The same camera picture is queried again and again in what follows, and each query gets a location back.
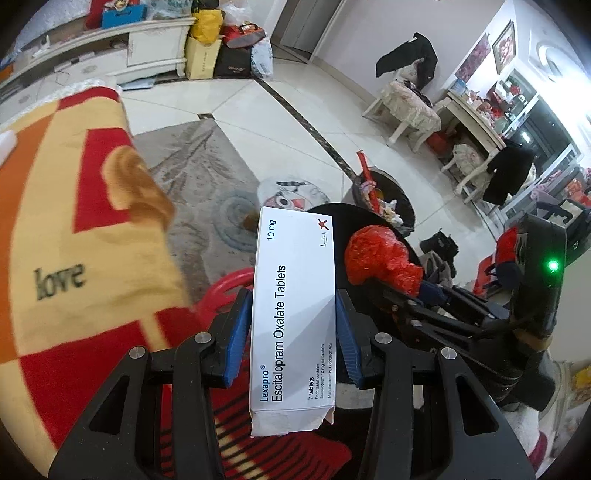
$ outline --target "floor border strip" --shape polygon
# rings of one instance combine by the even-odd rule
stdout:
[[[329,157],[334,160],[338,167],[343,171],[345,175],[349,177],[351,181],[357,178],[357,175],[343,157],[335,150],[335,148],[329,144],[328,140],[325,139],[317,129],[315,129],[311,123],[304,118],[287,100],[285,100],[271,85],[262,79],[255,79],[255,81],[263,87],[267,93],[269,93],[281,106],[287,110],[293,118],[295,118],[302,127],[318,142],[318,144],[324,148],[324,151],[328,153]]]

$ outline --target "trash bin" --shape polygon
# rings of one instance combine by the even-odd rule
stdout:
[[[370,167],[369,169],[372,173],[372,178],[377,184],[377,188],[379,188],[384,194],[384,200],[386,202],[396,200],[396,213],[400,215],[400,218],[402,219],[402,225],[395,226],[394,228],[397,229],[404,237],[409,236],[412,232],[414,232],[415,223],[414,210],[410,200],[404,193],[402,187],[392,176],[375,167]],[[361,184],[363,182],[365,182],[365,176],[363,174],[358,175],[354,179],[353,185],[351,185],[349,192],[345,195],[345,199],[347,197],[351,198],[352,196],[355,205],[363,207],[366,210],[372,212],[371,205],[365,199],[365,195],[363,195],[363,192],[361,191]]]

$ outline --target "green led light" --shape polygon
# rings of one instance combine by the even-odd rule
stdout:
[[[552,273],[554,273],[555,271],[557,271],[559,267],[560,267],[560,264],[556,260],[550,260],[548,262],[548,268],[550,269],[550,271]]]

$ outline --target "yellow bag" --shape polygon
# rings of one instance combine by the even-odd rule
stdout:
[[[217,40],[223,24],[221,10],[200,10],[192,15],[196,21],[191,27],[191,36],[205,45]]]

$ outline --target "blue gripper pad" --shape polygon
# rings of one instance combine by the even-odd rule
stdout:
[[[239,310],[235,312],[237,304],[239,304]],[[226,388],[232,385],[232,382],[238,376],[238,372],[240,371],[244,346],[246,345],[246,337],[248,336],[248,330],[250,330],[252,322],[252,292],[243,289],[236,298],[234,306],[235,307],[232,307],[232,310],[228,314],[230,316],[235,315],[236,320],[226,349],[226,369],[223,373],[223,383]]]
[[[355,341],[353,329],[349,323],[349,316],[338,292],[336,295],[336,336],[339,340],[340,351],[343,354],[349,378],[359,388],[363,379],[361,349],[357,345],[357,341]]]

